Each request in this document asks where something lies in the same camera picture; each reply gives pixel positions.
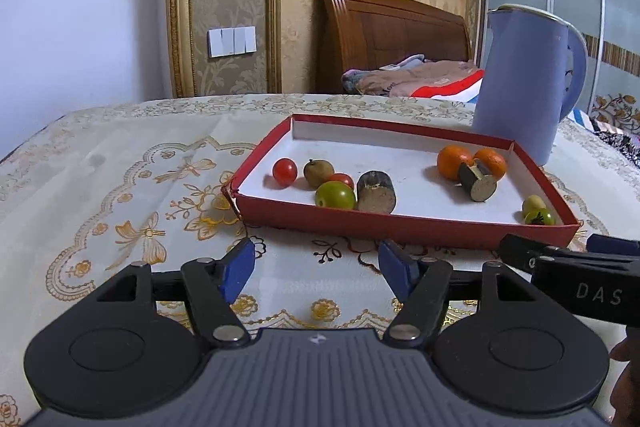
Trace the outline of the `person's right hand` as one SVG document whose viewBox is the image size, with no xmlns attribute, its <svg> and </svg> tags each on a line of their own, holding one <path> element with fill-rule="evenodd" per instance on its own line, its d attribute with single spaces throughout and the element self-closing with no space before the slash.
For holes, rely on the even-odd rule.
<svg viewBox="0 0 640 427">
<path fill-rule="evenodd" d="M 612 426 L 629 427 L 639 425 L 639 384 L 631 375 L 631 355 L 634 350 L 628 340 L 622 340 L 612 349 L 610 357 L 617 362 L 627 362 L 611 393 L 610 403 L 614 407 Z"/>
</svg>

